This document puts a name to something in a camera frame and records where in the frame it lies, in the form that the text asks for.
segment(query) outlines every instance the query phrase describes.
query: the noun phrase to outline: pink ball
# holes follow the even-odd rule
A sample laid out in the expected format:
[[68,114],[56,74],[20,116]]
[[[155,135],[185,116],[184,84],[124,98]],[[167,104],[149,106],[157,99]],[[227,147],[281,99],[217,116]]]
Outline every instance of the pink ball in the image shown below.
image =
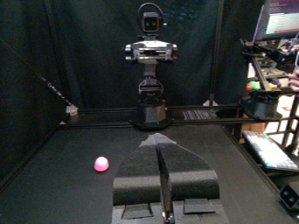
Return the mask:
[[99,157],[95,162],[95,170],[97,172],[105,171],[108,168],[108,160],[104,157]]

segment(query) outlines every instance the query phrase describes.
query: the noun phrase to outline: black curtain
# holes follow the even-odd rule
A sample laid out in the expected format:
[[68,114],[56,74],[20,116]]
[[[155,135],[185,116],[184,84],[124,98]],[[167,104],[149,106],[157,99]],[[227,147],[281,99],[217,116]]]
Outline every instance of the black curtain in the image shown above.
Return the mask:
[[[13,0],[0,2],[0,178],[30,154],[64,116],[80,109],[135,107],[144,65],[125,61],[121,48],[137,42],[136,11],[144,0]],[[225,0],[219,69],[211,89],[216,0],[155,0],[167,26],[160,40],[179,46],[179,59],[159,64],[167,105],[220,104],[245,93],[247,65],[239,38],[251,39],[261,0]]]
[[0,179],[29,157],[64,117],[42,1],[0,2]]
[[[224,1],[219,73],[211,89],[217,19],[216,0],[152,1],[164,12],[160,40],[179,46],[179,59],[159,64],[168,105],[203,104],[209,92],[217,103],[237,102],[245,93],[247,65],[239,38],[251,39],[263,1]],[[66,67],[72,100],[81,108],[121,108],[137,104],[144,65],[125,61],[121,47],[141,34],[136,11],[143,0],[54,1],[52,11]]]

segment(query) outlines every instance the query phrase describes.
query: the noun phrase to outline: monitor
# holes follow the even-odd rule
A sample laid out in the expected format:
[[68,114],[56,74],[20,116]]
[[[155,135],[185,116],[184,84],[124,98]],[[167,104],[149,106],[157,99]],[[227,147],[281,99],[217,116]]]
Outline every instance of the monitor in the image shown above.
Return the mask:
[[265,0],[253,41],[293,39],[299,33],[299,0]]

